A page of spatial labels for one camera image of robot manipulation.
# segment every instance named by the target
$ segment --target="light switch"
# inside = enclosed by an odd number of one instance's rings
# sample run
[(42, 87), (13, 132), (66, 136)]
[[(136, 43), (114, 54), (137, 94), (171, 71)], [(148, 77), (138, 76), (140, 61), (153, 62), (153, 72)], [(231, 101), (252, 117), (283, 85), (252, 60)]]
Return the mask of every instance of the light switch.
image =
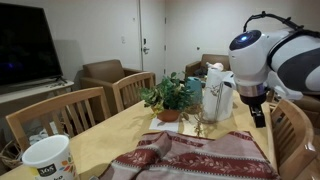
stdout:
[(122, 44), (125, 44), (125, 43), (126, 43), (126, 39), (125, 39), (124, 36), (121, 36), (121, 42), (122, 42)]

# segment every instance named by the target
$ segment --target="brown armchair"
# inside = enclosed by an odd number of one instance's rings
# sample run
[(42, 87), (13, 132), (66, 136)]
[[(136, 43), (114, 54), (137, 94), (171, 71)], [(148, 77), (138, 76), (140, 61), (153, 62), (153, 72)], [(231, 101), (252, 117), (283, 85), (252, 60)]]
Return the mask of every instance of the brown armchair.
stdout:
[[(102, 86), (105, 90), (110, 113), (113, 116), (118, 113), (118, 110), (116, 107), (112, 84), (126, 76), (139, 72), (143, 71), (122, 67), (120, 60), (117, 59), (85, 64), (83, 65), (84, 75), (80, 79), (81, 88), (84, 89)], [(101, 117), (98, 118), (98, 121), (104, 120), (103, 117), (99, 115), (101, 114), (100, 112), (95, 113), (97, 117)]]
[(186, 65), (185, 77), (194, 76), (194, 72), (202, 68), (207, 68), (206, 63), (211, 64), (222, 63), (224, 70), (230, 70), (229, 56), (227, 55), (216, 55), (216, 54), (203, 54), (200, 61), (196, 61)]

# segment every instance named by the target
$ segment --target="black tv screen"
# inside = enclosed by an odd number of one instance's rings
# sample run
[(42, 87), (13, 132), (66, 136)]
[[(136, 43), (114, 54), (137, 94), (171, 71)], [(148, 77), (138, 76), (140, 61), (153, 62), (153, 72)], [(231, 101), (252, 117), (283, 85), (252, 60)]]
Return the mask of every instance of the black tv screen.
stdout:
[(0, 3), (0, 86), (61, 76), (44, 10)]

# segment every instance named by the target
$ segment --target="door handle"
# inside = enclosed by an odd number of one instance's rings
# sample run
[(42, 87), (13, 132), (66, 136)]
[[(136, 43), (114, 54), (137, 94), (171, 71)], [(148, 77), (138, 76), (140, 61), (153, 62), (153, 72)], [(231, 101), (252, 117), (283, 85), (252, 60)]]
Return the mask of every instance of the door handle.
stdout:
[(142, 51), (144, 52), (144, 54), (148, 54), (148, 51), (150, 50), (150, 48), (146, 48), (146, 47), (144, 47), (143, 49), (142, 49)]

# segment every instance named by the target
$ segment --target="table runner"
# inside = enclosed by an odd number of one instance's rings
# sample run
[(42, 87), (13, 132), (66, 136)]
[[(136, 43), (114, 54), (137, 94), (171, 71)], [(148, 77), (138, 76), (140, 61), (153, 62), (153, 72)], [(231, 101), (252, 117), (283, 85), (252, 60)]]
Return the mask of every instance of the table runner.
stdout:
[(114, 159), (109, 179), (281, 179), (249, 132), (206, 139), (170, 131), (148, 133), (135, 150)]

